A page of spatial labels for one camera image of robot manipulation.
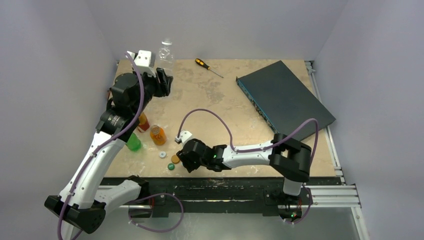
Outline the clear plastic bottle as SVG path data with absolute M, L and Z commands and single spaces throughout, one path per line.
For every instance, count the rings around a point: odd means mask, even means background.
M 161 47 L 158 50 L 157 56 L 157 67 L 162 68 L 167 76 L 173 76 L 174 70 L 174 52 L 172 51 L 172 41 L 169 38 L 165 38 L 161 42 Z

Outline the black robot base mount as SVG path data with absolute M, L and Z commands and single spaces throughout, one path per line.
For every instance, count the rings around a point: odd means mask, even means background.
M 143 197 L 153 200 L 130 203 L 132 209 L 152 207 L 152 217 L 170 213 L 261 214 L 264 217 L 301 216 L 313 206 L 309 186 L 296 200 L 283 196 L 283 177 L 146 177 Z

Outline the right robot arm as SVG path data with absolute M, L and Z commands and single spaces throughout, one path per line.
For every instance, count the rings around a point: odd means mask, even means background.
M 272 167 L 285 178 L 280 196 L 288 204 L 300 198 L 302 185 L 310 180 L 315 149 L 284 134 L 275 134 L 272 140 L 260 144 L 235 147 L 209 147 L 189 131 L 183 131 L 174 140 L 182 145 L 176 155 L 189 173 L 199 167 L 214 172 L 244 166 Z

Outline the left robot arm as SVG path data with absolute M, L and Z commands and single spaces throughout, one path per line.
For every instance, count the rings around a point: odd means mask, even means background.
M 136 71 L 119 75 L 110 88 L 105 112 L 100 116 L 92 143 L 77 172 L 58 195 L 50 195 L 44 206 L 81 232 L 95 232 L 107 214 L 120 206 L 149 199 L 149 183 L 135 175 L 108 190 L 99 186 L 112 161 L 139 125 L 139 116 L 153 97 L 167 97 L 172 76 L 157 68 L 155 75 Z

